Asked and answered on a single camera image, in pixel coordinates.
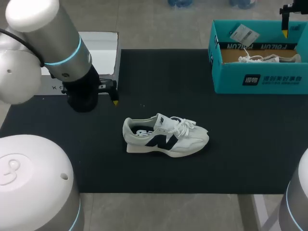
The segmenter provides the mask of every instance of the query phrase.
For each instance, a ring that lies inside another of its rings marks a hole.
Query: shoelace
[[[263,59],[263,57],[261,55],[255,55],[255,56],[250,57],[249,53],[246,51],[245,48],[244,48],[244,50],[245,50],[247,56],[245,56],[245,57],[241,57],[240,56],[239,57],[239,62],[241,62],[241,63],[259,63],[259,62],[261,62],[260,59],[253,60],[253,58],[261,58],[261,59]]]
[[[192,120],[182,119],[182,118],[178,118],[178,117],[171,117],[171,119],[172,118],[180,119],[181,122],[177,121],[177,123],[174,126],[174,129],[169,131],[168,133],[176,132],[178,134],[178,136],[184,135],[185,137],[187,137],[188,134],[189,134],[189,129],[193,129],[194,126],[196,125],[196,122],[194,122]]]

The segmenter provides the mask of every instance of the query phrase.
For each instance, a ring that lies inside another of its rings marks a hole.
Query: white sneaker
[[[127,118],[123,137],[128,153],[163,152],[171,157],[191,155],[208,143],[207,130],[196,122],[162,114],[149,119]]]
[[[263,58],[261,55],[255,55],[250,57],[247,51],[246,53],[247,55],[245,57],[241,56],[239,57],[240,63],[301,63],[302,62],[299,54],[296,54],[291,58],[280,57],[276,54],[271,54]]]

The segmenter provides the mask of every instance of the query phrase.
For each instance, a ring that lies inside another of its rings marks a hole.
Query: shoe sole
[[[177,153],[177,152],[171,152],[169,150],[166,149],[162,149],[162,148],[158,148],[158,147],[148,147],[148,146],[137,146],[137,145],[131,145],[131,144],[127,144],[127,149],[126,151],[128,153],[150,153],[150,152],[161,152],[161,153],[165,153],[170,157],[184,157],[184,156],[188,156],[191,154],[194,154],[198,151],[200,151],[201,149],[203,149],[205,146],[203,146],[202,148],[198,149],[198,150],[194,150],[191,152],[187,152],[187,153]]]

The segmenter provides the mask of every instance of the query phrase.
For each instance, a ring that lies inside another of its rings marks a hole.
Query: black mat
[[[218,95],[206,50],[122,52],[120,103],[99,98],[78,114],[63,96],[11,107],[0,135],[34,134],[68,154],[84,193],[283,193],[308,147],[308,96]],[[203,152],[185,158],[128,154],[126,117],[156,113],[209,130]]]

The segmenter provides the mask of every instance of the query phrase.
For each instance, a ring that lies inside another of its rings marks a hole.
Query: robotic arm
[[[280,8],[282,14],[282,32],[286,38],[289,33],[289,16],[290,13],[308,14],[308,0],[294,0],[293,4],[284,5]]]
[[[93,110],[99,92],[109,93],[117,104],[116,82],[102,83],[59,0],[11,0],[6,19],[9,27],[0,30],[0,100],[12,104],[29,100],[40,87],[40,68],[45,66],[52,78],[63,82],[75,111]]]

